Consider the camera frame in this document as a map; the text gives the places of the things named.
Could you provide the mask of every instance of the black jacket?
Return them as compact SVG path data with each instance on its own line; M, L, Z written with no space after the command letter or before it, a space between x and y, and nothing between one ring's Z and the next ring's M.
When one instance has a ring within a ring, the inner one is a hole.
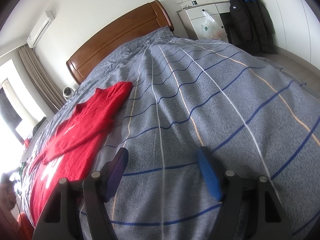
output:
M272 21L260 0L230 0L230 13L241 49L252 55L259 52L276 53L271 35Z

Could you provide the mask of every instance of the wooden floor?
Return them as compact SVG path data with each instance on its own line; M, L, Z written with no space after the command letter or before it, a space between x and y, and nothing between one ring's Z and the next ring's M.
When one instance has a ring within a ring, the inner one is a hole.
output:
M282 54L263 54L263 57L285 67L292 75L307 83L307 87L320 94L320 77L300 63Z

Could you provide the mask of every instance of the white wardrobe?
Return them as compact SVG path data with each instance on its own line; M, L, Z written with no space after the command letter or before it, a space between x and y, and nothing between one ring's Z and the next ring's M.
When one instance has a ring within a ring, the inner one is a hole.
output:
M275 45L320 69L320 22L305 0L262 0L272 19Z

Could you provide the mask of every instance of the white plastic bag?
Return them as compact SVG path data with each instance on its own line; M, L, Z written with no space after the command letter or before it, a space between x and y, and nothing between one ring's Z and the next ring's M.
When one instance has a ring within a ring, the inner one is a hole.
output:
M222 29L219 24L205 11L202 10L204 16L205 16L205 23L201 24L201 29L204 33L204 36L207 40L216 39L216 40L222 40L224 39L227 34Z

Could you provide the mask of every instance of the headboard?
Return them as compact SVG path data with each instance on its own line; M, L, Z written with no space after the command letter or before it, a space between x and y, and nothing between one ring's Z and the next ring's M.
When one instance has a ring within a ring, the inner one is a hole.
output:
M92 36L67 61L67 67L80 84L106 56L127 41L144 36L172 22L162 4L155 0L146 3L118 19Z

